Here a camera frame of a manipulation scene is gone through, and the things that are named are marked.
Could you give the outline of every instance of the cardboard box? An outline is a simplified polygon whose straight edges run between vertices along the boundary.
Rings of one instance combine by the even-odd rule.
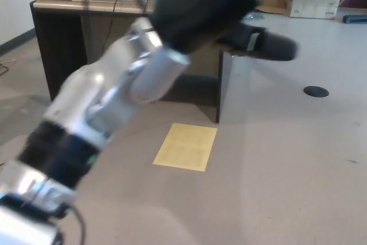
[[[284,14],[299,18],[333,19],[339,5],[345,0],[277,0],[274,7],[261,6],[260,11],[266,13]]]

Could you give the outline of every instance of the yellow paper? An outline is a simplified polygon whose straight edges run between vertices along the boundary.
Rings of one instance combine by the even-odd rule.
[[[212,127],[174,123],[153,164],[204,172],[216,134]]]

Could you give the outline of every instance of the baseboard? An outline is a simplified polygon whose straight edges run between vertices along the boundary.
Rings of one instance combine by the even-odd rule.
[[[27,41],[31,40],[33,37],[36,36],[36,31],[33,29],[21,34],[9,40],[8,42],[0,45],[0,56],[6,54],[7,52],[15,49],[16,47],[21,46],[22,44],[26,43]]]

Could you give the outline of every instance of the white wall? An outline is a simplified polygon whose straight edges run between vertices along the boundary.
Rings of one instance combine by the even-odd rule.
[[[0,0],[0,45],[34,28],[31,1]]]

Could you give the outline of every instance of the desk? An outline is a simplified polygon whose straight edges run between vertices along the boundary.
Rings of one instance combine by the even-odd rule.
[[[83,3],[78,1],[37,0],[30,4],[34,27],[51,99],[54,99],[65,79],[81,66],[96,61],[102,55],[108,26],[114,28],[107,41],[111,45],[123,36],[141,10],[134,4],[91,2],[88,18],[94,35],[88,45],[83,32]],[[232,67],[232,55],[207,46],[190,56],[192,65],[180,77],[163,100],[194,103],[216,108],[215,121],[220,120],[221,106]]]

